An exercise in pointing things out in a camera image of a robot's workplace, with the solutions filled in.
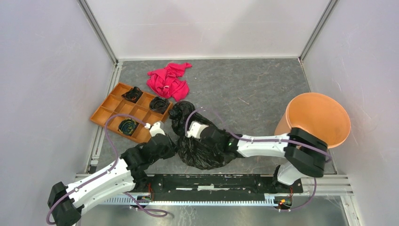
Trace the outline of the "black plastic trash bag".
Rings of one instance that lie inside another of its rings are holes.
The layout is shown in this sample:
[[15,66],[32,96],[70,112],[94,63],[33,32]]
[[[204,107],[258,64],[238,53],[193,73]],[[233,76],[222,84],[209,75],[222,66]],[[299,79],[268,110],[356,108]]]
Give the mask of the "black plastic trash bag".
[[190,117],[188,126],[193,122],[206,125],[205,135],[187,137],[185,125],[193,111],[195,106],[188,101],[179,101],[168,111],[172,129],[179,136],[176,151],[182,162],[200,170],[212,170],[242,157],[237,152],[238,140],[198,112]]

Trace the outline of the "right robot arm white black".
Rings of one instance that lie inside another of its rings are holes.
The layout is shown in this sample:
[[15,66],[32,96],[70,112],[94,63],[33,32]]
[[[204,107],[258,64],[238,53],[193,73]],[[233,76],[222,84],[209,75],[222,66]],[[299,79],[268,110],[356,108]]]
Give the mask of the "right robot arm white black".
[[305,176],[323,177],[325,164],[331,160],[327,144],[300,128],[280,135],[254,137],[201,124],[199,129],[191,127],[186,135],[203,146],[195,151],[198,168],[219,168],[234,159],[253,156],[286,159],[274,173],[275,183],[285,186]]

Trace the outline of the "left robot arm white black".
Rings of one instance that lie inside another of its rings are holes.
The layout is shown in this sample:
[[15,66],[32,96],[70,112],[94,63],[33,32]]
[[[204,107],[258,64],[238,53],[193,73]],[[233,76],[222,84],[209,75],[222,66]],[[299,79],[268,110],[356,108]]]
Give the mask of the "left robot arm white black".
[[147,184],[145,170],[160,159],[175,155],[168,135],[157,134],[146,143],[127,149],[109,166],[81,180],[53,185],[48,199],[49,225],[72,226],[96,205]]

